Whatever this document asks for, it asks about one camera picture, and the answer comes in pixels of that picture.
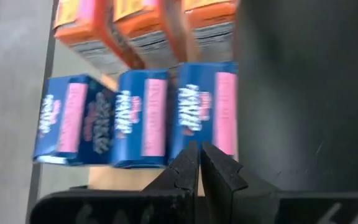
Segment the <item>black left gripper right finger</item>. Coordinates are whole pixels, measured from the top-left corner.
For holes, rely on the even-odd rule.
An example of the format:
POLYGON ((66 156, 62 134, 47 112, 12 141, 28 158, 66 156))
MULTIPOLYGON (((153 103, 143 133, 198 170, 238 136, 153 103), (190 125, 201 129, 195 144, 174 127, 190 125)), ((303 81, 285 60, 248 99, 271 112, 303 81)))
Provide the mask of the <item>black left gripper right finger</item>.
POLYGON ((207 142, 200 162, 213 223, 358 223, 358 192, 280 190, 207 142))

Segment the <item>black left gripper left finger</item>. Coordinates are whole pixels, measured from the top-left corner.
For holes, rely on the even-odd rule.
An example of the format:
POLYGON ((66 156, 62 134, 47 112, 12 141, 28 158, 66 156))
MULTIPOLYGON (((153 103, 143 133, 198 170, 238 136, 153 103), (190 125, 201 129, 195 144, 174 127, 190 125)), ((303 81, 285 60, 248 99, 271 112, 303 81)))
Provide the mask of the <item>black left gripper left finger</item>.
POLYGON ((41 198, 30 224, 194 223, 200 153, 192 141, 141 191, 74 187, 41 198))

